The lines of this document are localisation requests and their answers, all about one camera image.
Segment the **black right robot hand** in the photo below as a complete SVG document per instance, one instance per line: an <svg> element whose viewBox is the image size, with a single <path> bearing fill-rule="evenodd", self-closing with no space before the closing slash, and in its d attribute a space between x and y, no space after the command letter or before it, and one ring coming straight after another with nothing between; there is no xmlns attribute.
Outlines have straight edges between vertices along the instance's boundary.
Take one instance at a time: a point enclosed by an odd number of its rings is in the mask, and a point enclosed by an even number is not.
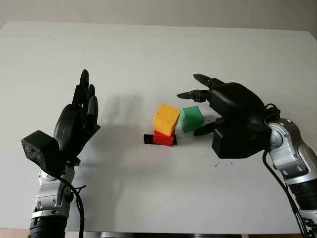
<svg viewBox="0 0 317 238"><path fill-rule="evenodd" d="M233 126L269 139L271 129L264 123L265 105L255 93L239 83L225 83L197 73L193 77L208 89L179 93L177 97L198 103L207 101L221 116L218 121L196 129L195 136L209 134L220 126Z"/></svg>

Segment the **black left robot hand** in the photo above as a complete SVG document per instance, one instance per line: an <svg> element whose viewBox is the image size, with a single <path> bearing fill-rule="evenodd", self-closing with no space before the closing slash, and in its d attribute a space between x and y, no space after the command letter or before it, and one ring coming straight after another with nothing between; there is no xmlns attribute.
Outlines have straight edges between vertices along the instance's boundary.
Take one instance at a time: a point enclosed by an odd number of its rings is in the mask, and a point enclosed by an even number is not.
<svg viewBox="0 0 317 238"><path fill-rule="evenodd" d="M72 103L65 106L56 123L53 137L59 144L62 158L75 166L80 164L78 155L86 143L101 128L95 87L89 83L89 73L84 69L75 87Z"/></svg>

